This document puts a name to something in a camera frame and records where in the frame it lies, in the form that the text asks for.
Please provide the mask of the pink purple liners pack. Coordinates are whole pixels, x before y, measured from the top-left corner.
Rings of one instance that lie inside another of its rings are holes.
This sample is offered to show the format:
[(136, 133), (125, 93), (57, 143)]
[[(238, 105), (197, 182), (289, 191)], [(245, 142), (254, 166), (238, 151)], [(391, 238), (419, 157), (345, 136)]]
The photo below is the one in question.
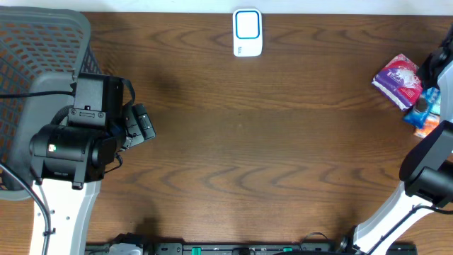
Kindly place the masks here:
[(406, 111), (415, 104), (423, 90), (417, 71), (415, 63), (399, 54), (373, 77), (372, 84), (401, 111)]

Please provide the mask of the blue Oreo cookie pack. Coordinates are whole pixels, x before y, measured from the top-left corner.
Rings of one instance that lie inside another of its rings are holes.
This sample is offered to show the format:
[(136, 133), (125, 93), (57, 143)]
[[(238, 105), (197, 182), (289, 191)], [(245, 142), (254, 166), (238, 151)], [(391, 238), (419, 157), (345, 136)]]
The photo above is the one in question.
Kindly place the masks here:
[(403, 117), (403, 120), (416, 128), (423, 128), (426, 118), (429, 116), (439, 96), (440, 90), (435, 87), (422, 91), (415, 105)]

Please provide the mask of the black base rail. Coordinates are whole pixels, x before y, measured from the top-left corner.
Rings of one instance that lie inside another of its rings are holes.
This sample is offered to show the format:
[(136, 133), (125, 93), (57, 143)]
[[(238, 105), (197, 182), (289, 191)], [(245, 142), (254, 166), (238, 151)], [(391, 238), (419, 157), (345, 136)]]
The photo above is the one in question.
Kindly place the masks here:
[(273, 254), (335, 254), (327, 242), (303, 244), (181, 244), (154, 243), (136, 245), (127, 243), (86, 246), (85, 255), (148, 254), (148, 255), (273, 255)]

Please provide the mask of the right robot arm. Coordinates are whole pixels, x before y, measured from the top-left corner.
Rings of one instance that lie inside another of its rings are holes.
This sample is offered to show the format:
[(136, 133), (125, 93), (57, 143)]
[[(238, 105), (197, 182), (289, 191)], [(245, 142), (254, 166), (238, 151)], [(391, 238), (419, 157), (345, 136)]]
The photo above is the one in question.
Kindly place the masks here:
[(400, 182), (389, 199), (345, 239), (348, 254), (385, 254), (413, 224), (426, 215), (447, 214), (452, 202), (452, 33), (448, 32), (417, 72), (426, 89), (440, 91), (440, 123), (406, 156)]

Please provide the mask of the grey plastic mesh basket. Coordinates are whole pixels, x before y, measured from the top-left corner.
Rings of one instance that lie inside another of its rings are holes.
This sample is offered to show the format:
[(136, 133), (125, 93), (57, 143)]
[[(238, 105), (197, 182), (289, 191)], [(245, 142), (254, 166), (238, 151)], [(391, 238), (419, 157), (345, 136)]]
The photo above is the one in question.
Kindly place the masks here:
[[(1, 94), (31, 92), (47, 72), (100, 74), (90, 37), (89, 21), (77, 11), (1, 6)], [(9, 166), (24, 105), (24, 98), (1, 99), (1, 163)], [(28, 199), (9, 178), (1, 170), (1, 200)]]

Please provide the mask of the small orange box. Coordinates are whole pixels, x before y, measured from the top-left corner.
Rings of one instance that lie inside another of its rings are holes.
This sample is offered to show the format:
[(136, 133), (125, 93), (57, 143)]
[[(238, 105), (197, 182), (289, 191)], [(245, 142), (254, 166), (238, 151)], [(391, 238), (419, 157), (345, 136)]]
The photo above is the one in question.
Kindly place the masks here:
[(438, 115), (429, 114), (429, 116), (425, 119), (423, 127), (417, 127), (413, 134), (416, 137), (425, 138), (439, 125), (439, 123), (440, 117)]

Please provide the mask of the white barcode scanner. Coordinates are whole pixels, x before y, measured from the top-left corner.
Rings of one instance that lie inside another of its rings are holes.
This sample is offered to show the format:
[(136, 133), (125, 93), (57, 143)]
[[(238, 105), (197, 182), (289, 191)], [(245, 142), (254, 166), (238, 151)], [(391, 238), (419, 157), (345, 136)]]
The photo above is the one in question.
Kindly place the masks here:
[(255, 8), (237, 9), (232, 14), (233, 53), (236, 57), (257, 57), (263, 50), (263, 19)]

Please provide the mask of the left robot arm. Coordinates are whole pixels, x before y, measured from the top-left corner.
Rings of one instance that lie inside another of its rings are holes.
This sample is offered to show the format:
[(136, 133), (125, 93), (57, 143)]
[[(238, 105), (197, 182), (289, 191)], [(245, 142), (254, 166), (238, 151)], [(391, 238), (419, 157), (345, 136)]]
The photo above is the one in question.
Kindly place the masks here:
[(155, 138), (142, 104), (98, 111), (68, 106), (30, 141), (33, 190), (41, 199), (46, 254), (83, 254), (94, 203), (108, 165)]

